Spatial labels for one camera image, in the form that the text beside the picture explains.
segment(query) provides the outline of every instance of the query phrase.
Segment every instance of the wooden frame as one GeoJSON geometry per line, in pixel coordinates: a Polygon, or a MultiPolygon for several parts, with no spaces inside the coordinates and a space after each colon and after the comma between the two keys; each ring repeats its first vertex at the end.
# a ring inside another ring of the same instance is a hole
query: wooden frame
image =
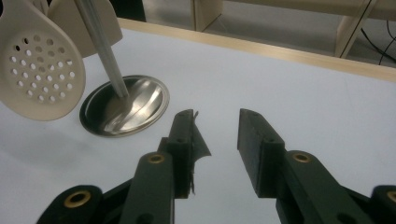
{"type": "MultiPolygon", "coordinates": [[[[194,30],[202,32],[221,14],[223,0],[191,0],[194,30]]],[[[367,18],[396,21],[395,0],[227,0],[344,15],[336,34],[335,57],[345,58],[367,18]]]]}

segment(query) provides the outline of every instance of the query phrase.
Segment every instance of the black plastic part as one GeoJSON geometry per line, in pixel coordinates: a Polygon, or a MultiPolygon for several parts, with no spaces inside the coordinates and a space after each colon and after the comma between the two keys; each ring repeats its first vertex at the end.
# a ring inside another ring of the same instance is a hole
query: black plastic part
{"type": "Polygon", "coordinates": [[[173,157],[175,198],[188,198],[193,187],[195,162],[203,156],[210,155],[204,139],[195,126],[192,109],[175,115],[169,136],[163,138],[159,151],[165,151],[173,157]]]}
{"type": "Polygon", "coordinates": [[[306,223],[374,223],[313,155],[286,153],[282,175],[306,223]]]}
{"type": "Polygon", "coordinates": [[[102,223],[116,224],[120,221],[120,214],[131,187],[132,179],[116,186],[103,195],[101,211],[106,214],[102,223]]]}
{"type": "Polygon", "coordinates": [[[241,109],[238,149],[257,195],[276,197],[282,224],[395,223],[396,186],[368,198],[339,185],[313,155],[284,146],[262,115],[241,109]]]}
{"type": "Polygon", "coordinates": [[[258,197],[275,198],[285,142],[262,115],[240,110],[238,150],[258,197]]]}
{"type": "Polygon", "coordinates": [[[97,224],[104,218],[99,209],[102,201],[102,191],[95,186],[76,186],[58,195],[49,205],[37,224],[97,224]],[[83,199],[87,202],[78,206],[83,199]],[[67,207],[67,203],[75,204],[75,207],[67,207]]]}
{"type": "Polygon", "coordinates": [[[154,152],[143,156],[120,217],[120,224],[174,223],[172,156],[154,152]]]}
{"type": "Polygon", "coordinates": [[[396,186],[376,187],[369,204],[370,215],[377,223],[396,223],[396,186]]]}

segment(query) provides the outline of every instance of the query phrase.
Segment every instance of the silver metal rod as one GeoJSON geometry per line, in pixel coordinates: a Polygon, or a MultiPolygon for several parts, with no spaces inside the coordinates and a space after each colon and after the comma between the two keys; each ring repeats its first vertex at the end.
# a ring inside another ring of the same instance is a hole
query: silver metal rod
{"type": "Polygon", "coordinates": [[[102,61],[114,91],[120,98],[128,97],[129,94],[122,79],[119,66],[106,38],[93,0],[75,0],[75,3],[84,20],[93,45],[98,51],[99,58],[102,61]]]}

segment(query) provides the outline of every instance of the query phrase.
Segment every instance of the bolt hole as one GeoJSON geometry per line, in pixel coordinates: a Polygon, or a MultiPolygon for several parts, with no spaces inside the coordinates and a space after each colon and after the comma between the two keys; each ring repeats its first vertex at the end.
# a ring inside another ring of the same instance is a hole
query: bolt hole
{"type": "Polygon", "coordinates": [[[50,100],[52,103],[55,103],[56,98],[55,98],[55,96],[50,96],[50,97],[49,97],[49,100],[50,100]]]}
{"type": "Polygon", "coordinates": [[[343,224],[356,224],[355,218],[351,217],[350,215],[341,213],[338,214],[337,219],[343,224]]]}
{"type": "Polygon", "coordinates": [[[161,163],[165,160],[165,157],[163,155],[155,154],[152,155],[148,158],[148,161],[150,163],[161,163]]]}
{"type": "Polygon", "coordinates": [[[76,208],[87,203],[91,198],[91,194],[87,190],[77,191],[73,194],[70,194],[64,200],[64,206],[67,208],[76,208]]]}
{"type": "Polygon", "coordinates": [[[301,153],[296,153],[293,155],[293,158],[299,162],[310,162],[311,159],[306,156],[305,154],[301,154],[301,153]]]}
{"type": "Polygon", "coordinates": [[[152,214],[143,214],[136,219],[136,224],[150,224],[153,219],[154,216],[152,214]]]}

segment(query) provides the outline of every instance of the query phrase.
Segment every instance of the white plastic utensil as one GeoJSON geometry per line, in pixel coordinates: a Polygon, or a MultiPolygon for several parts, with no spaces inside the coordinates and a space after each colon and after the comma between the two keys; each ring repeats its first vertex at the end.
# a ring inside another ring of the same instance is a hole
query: white plastic utensil
{"type": "Polygon", "coordinates": [[[49,13],[49,3],[47,0],[30,0],[39,11],[41,11],[44,15],[47,16],[49,13]]]}
{"type": "Polygon", "coordinates": [[[29,0],[3,0],[0,98],[29,119],[68,114],[85,88],[85,68],[71,39],[29,0]]]}
{"type": "MultiPolygon", "coordinates": [[[[95,6],[111,46],[122,39],[116,13],[108,0],[95,0],[95,6]]],[[[70,36],[83,58],[97,53],[74,0],[53,0],[48,17],[70,36]]]]}

